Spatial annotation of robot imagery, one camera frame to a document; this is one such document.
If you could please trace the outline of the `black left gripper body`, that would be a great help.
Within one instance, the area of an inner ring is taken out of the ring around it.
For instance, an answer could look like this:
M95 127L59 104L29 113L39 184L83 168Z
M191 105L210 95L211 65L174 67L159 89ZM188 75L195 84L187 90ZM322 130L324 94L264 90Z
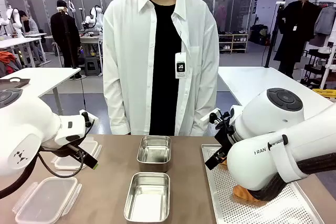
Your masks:
M66 157L72 155L75 157L81 157L83 155L83 150L79 145L79 142L71 142L69 144L66 144L56 150L56 156Z

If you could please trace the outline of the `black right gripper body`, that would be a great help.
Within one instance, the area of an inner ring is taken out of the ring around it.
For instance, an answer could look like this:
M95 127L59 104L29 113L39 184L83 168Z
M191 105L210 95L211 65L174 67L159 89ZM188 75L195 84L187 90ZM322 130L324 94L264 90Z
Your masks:
M231 147L236 143L233 138L235 133L234 127L226 125L215 126L217 133L215 134L215 139L221 145L220 149L216 152L216 156L227 156Z

